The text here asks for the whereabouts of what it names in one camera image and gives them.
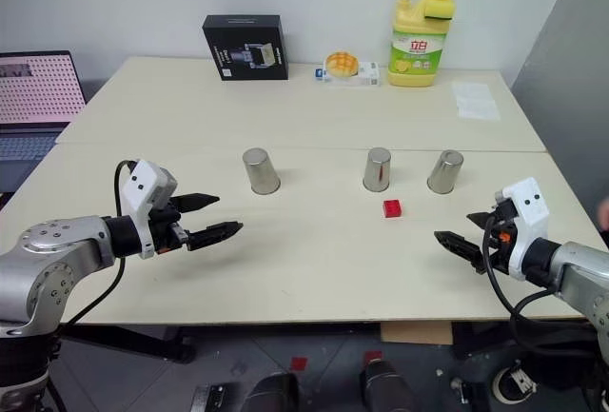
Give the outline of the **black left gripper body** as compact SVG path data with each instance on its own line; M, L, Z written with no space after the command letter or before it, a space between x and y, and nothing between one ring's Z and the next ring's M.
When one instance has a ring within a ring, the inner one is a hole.
M181 213L173 205L152 209L148 214L148 227L157 254L180 249L188 243L188 233L180 226Z

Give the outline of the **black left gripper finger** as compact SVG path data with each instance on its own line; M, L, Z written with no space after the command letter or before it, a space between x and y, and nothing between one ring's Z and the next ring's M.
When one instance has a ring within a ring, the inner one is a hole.
M221 222L213 226L207 226L200 231L189 232L187 234L187 249L194 251L219 244L237 234L243 226L241 222L237 221Z
M219 201L220 198L218 196L204 193L189 193L185 195L173 196L169 199L169 202L180 213L198 211Z

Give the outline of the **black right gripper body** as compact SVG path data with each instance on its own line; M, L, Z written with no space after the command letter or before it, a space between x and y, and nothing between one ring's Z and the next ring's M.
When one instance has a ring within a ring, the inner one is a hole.
M518 213L512 202L498 203L486 220L489 226L484 238L493 252L489 256L490 264L498 271L508 274L510 256L518 239L515 219Z

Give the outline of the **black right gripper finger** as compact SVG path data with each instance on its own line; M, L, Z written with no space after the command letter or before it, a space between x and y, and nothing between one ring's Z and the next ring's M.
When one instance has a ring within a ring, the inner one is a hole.
M452 231L435 231L434 236L443 248L466 260L478 274L486 272L479 246Z
M498 215L495 211L492 212L474 212L466 215L466 218L475 226L485 230L488 221L491 221L491 227L494 228L498 223Z

